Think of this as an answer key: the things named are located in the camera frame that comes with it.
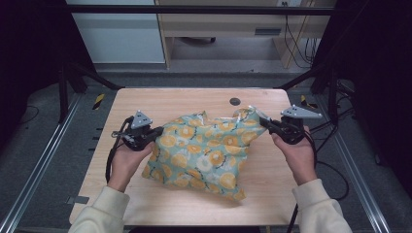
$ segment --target person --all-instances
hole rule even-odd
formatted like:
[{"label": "person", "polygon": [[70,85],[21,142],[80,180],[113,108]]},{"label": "person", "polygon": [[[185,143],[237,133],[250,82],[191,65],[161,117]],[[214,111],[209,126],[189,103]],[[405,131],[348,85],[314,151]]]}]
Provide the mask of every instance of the person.
[{"label": "person", "polygon": [[[339,203],[331,199],[318,179],[314,153],[307,139],[296,145],[285,143],[272,134],[273,143],[282,151],[292,170],[297,187],[292,190],[298,205],[299,229],[311,232],[352,232]],[[154,143],[142,151],[120,146],[112,162],[112,176],[90,207],[85,207],[69,229],[71,232],[122,232],[123,215],[129,201],[124,194],[142,160],[152,152]]]}]

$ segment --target aluminum rail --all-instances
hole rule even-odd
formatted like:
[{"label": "aluminum rail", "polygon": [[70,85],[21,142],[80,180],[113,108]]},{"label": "aluminum rail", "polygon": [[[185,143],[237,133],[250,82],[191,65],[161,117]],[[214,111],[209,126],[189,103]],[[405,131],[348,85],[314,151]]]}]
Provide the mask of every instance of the aluminum rail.
[{"label": "aluminum rail", "polygon": [[[326,120],[329,120],[328,114],[326,112],[326,103],[324,99],[317,95],[315,95],[315,98],[317,102],[320,104],[321,110],[323,111]],[[391,229],[388,223],[386,222],[385,217],[382,214],[378,203],[373,197],[372,191],[370,190],[366,180],[361,174],[361,169],[358,167],[354,157],[352,156],[350,150],[346,146],[346,143],[343,140],[342,135],[339,131],[337,131],[333,138],[339,150],[342,162],[346,168],[346,171],[348,172],[348,175],[355,188],[355,191],[357,192],[358,197],[360,198],[360,202],[363,205],[364,211],[366,212],[366,215],[369,218],[373,230],[376,233],[391,233]]]},{"label": "aluminum rail", "polygon": [[89,14],[206,14],[206,15],[288,15],[288,16],[346,16],[355,9],[311,7],[254,7],[254,6],[183,6],[183,5],[46,5],[48,11]]},{"label": "aluminum rail", "polygon": [[24,188],[20,192],[15,204],[9,210],[6,217],[0,224],[1,233],[12,233],[16,230],[17,225],[24,214],[28,204],[30,203],[31,198],[34,195],[40,181],[42,180],[55,151],[58,148],[58,145],[61,142],[70,122],[72,121],[73,115],[77,111],[79,103],[82,99],[82,94],[77,94],[70,106],[70,112],[65,120],[58,124],[54,130],[49,143],[47,144],[45,150],[39,158],[39,161],[36,164],[36,167],[33,169],[30,177],[28,178]]}]

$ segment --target wooden table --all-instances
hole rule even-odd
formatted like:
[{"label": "wooden table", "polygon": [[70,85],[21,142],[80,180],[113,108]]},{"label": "wooden table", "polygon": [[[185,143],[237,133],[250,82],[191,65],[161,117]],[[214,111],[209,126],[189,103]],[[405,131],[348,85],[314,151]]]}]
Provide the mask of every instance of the wooden table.
[{"label": "wooden table", "polygon": [[[239,98],[232,106],[229,100]],[[275,119],[291,104],[280,89],[255,88],[126,88],[113,103],[101,138],[87,170],[79,196],[89,197],[91,205],[106,185],[106,160],[115,141],[113,131],[123,121],[141,110],[161,126],[186,114],[206,111],[208,117],[232,117],[240,107],[253,105]],[[141,177],[147,157],[130,182],[126,193],[130,202],[124,215],[126,225],[285,225],[295,205],[292,188],[295,182],[285,157],[270,135],[264,132],[252,141],[250,153],[238,184],[247,198],[234,202],[219,195],[191,189],[177,189]],[[75,204],[70,215],[73,222],[85,205]]]}]

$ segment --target floral fabric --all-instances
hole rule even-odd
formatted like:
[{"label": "floral fabric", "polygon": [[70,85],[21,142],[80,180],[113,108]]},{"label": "floral fabric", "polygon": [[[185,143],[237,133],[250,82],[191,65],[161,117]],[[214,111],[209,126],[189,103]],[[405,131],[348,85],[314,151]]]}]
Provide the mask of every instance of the floral fabric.
[{"label": "floral fabric", "polygon": [[265,130],[253,107],[233,117],[181,116],[164,125],[142,176],[242,200],[246,195],[237,177],[251,141]]}]

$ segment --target white cabinet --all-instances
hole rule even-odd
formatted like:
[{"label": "white cabinet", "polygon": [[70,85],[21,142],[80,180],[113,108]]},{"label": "white cabinet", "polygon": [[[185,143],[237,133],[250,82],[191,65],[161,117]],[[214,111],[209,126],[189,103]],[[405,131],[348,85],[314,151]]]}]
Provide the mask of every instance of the white cabinet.
[{"label": "white cabinet", "polygon": [[[67,4],[153,5],[153,0],[66,0]],[[73,14],[93,63],[164,63],[155,14]]]}]

